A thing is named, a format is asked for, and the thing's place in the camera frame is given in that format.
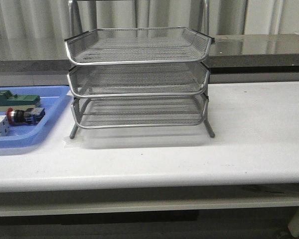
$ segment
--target white curtain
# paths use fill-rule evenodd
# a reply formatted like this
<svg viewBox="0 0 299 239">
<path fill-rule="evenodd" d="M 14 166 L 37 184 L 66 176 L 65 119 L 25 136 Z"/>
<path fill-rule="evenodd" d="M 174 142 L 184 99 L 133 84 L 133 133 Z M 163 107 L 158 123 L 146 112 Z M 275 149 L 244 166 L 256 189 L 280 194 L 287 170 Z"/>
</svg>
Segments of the white curtain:
<svg viewBox="0 0 299 239">
<path fill-rule="evenodd" d="M 0 38 L 69 37 L 67 2 L 0 0 Z M 80 1 L 79 8 L 83 30 L 188 26 L 204 31 L 197 29 L 199 0 Z M 298 32 L 299 0 L 210 0 L 209 28 L 211 36 Z"/>
</svg>

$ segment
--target countertop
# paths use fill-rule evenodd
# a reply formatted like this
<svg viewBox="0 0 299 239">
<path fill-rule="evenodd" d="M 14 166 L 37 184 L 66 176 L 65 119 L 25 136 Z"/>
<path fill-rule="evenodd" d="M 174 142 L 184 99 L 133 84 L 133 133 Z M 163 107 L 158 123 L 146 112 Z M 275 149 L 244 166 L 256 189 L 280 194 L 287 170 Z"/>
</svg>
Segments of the countertop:
<svg viewBox="0 0 299 239">
<path fill-rule="evenodd" d="M 299 35 L 219 35 L 210 68 L 299 67 Z M 0 39 L 0 72 L 67 71 L 71 67 L 59 38 Z"/>
<path fill-rule="evenodd" d="M 212 84 L 203 125 L 82 130 L 69 106 L 36 145 L 0 149 L 0 192 L 299 183 L 299 82 Z"/>
</svg>

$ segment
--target stacked letter tray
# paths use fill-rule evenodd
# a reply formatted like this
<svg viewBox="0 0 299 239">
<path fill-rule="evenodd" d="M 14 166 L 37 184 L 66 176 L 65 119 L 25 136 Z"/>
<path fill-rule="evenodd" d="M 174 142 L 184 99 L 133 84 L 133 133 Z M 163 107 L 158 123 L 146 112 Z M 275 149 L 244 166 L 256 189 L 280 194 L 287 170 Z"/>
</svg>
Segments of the stacked letter tray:
<svg viewBox="0 0 299 239">
<path fill-rule="evenodd" d="M 95 29 L 65 40 L 77 127 L 197 125 L 207 120 L 211 38 L 185 27 Z"/>
</svg>

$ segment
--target tray leg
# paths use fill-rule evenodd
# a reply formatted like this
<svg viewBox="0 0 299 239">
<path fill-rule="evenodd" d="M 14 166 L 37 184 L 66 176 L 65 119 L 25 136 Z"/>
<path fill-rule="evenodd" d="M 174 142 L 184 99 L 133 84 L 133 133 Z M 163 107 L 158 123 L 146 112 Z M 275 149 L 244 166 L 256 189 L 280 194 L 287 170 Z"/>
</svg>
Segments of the tray leg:
<svg viewBox="0 0 299 239">
<path fill-rule="evenodd" d="M 210 126 L 210 124 L 209 124 L 209 122 L 208 122 L 208 119 L 205 119 L 205 120 L 204 120 L 204 124 L 205 124 L 205 127 L 206 127 L 206 129 L 207 129 L 207 131 L 208 131 L 208 133 L 209 133 L 209 136 L 210 136 L 211 138 L 214 138 L 214 137 L 215 137 L 215 133 L 214 133 L 212 127 Z"/>
<path fill-rule="evenodd" d="M 72 131 L 70 133 L 70 139 L 74 139 L 74 137 L 76 135 L 76 132 L 78 131 L 78 128 L 79 127 L 76 124 L 73 126 L 73 129 L 72 129 Z"/>
</svg>

